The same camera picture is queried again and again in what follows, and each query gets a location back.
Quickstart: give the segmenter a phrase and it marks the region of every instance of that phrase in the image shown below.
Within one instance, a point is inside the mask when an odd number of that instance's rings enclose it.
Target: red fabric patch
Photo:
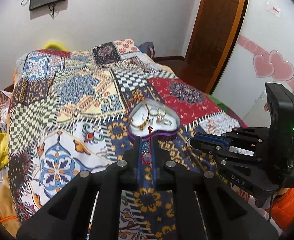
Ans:
[[[148,82],[153,85],[165,104],[179,115],[181,125],[222,110],[205,93],[180,79],[150,78]]]
[[[70,57],[71,52],[68,51],[61,51],[61,50],[54,50],[54,49],[39,49],[38,52],[44,53],[44,54],[51,54],[59,57]]]

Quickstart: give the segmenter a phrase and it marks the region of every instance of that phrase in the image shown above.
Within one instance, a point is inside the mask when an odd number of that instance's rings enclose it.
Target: person's arm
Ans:
[[[271,217],[286,230],[294,218],[294,188],[282,188],[273,200]]]

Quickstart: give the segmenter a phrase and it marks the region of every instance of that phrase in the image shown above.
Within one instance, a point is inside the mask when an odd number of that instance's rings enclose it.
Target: heart decal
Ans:
[[[273,50],[269,54],[269,61],[272,63],[274,73],[273,81],[288,81],[294,76],[294,68],[288,61],[283,61],[282,55]]]
[[[294,76],[294,68],[288,61],[283,61],[282,55],[273,50],[266,61],[262,55],[253,57],[253,67],[257,78],[272,76],[273,81],[288,81]]]
[[[271,62],[266,62],[262,55],[255,55],[253,57],[253,66],[257,78],[270,77],[274,73],[274,68]]]

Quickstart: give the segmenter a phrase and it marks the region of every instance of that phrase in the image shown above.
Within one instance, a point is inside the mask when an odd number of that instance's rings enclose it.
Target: bed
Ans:
[[[0,209],[7,212],[1,220],[12,218],[3,223],[12,235],[80,171],[101,171],[132,148],[125,110],[136,106],[131,101],[136,96],[162,102],[179,115],[177,138],[160,147],[192,171],[216,173],[216,165],[212,156],[187,150],[187,138],[244,126],[226,106],[156,64],[132,39],[87,51],[30,52],[18,60],[14,80],[9,165],[0,172]],[[122,192],[119,239],[174,239],[172,194],[155,192],[150,168],[144,172],[144,188]]]

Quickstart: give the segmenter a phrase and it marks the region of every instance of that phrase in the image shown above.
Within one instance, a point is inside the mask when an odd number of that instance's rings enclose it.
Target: yellow round object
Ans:
[[[42,47],[42,49],[55,49],[55,50],[61,50],[61,51],[68,51],[68,49],[65,47],[65,45],[58,42],[58,41],[48,41]]]

